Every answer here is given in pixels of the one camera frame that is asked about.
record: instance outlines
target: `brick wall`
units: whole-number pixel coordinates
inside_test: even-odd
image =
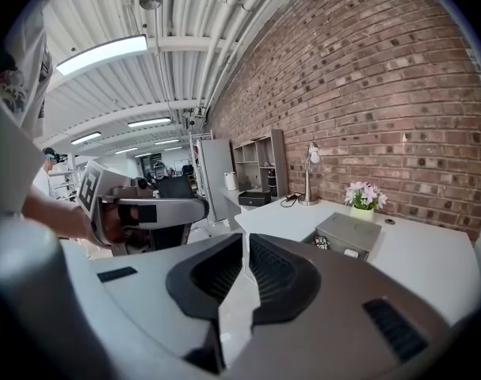
[[[314,191],[342,202],[379,185],[385,212],[468,233],[481,228],[481,81],[436,0],[292,0],[267,23],[208,127],[234,143],[284,131],[290,190],[307,145],[326,156]]]

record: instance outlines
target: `ceiling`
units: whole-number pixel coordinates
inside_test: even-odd
[[[163,0],[157,21],[155,12],[142,9],[138,1],[51,0],[45,6],[54,67],[98,44],[137,34],[147,35],[149,50],[66,77],[54,70],[45,102],[45,135],[35,140],[38,146],[105,156],[133,146],[139,147],[130,153],[136,155],[169,138],[186,142],[184,117],[193,117],[197,105],[211,103],[225,63],[232,62],[229,71],[235,68],[284,0]],[[128,122],[164,116],[170,124],[128,127]],[[204,119],[193,120],[197,132]],[[95,131],[100,138],[71,145]]]

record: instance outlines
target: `black box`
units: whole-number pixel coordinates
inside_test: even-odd
[[[239,194],[241,206],[261,207],[270,201],[270,192],[243,192]]]

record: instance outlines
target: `desk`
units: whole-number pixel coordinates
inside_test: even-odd
[[[230,225],[231,230],[237,230],[240,225],[235,221],[235,216],[241,213],[245,213],[251,210],[255,210],[259,207],[251,206],[241,206],[239,204],[239,194],[245,192],[245,190],[228,190],[226,188],[221,188],[220,191],[223,193],[227,204],[227,221]],[[251,191],[260,192],[260,188],[254,188]]]
[[[295,202],[290,208],[281,201],[236,215],[235,220],[247,234],[302,241],[334,212],[349,214],[349,207],[325,200],[310,207]],[[395,225],[385,223],[386,218]],[[450,325],[478,308],[481,278],[465,233],[377,213],[374,223],[382,230],[368,263],[426,300]]]

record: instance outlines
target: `potted plant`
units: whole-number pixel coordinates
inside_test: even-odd
[[[387,197],[375,184],[357,181],[345,190],[345,203],[351,204],[349,215],[356,219],[372,221],[374,210],[383,208],[386,201]]]

